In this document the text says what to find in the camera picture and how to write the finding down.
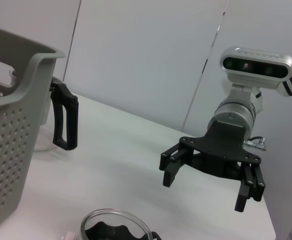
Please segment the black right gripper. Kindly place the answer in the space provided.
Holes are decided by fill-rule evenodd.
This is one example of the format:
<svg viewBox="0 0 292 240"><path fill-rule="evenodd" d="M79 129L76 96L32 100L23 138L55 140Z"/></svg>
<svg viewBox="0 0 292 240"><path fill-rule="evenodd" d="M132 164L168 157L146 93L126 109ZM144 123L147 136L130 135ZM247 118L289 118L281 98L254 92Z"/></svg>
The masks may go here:
<svg viewBox="0 0 292 240"><path fill-rule="evenodd" d="M265 190L261 158L243 149L245 133L244 127L214 121L204 136L180 138L180 143L161 153L163 186L169 188L187 164L216 177L240 179L235 211L243 212L250 198L260 202Z"/></svg>

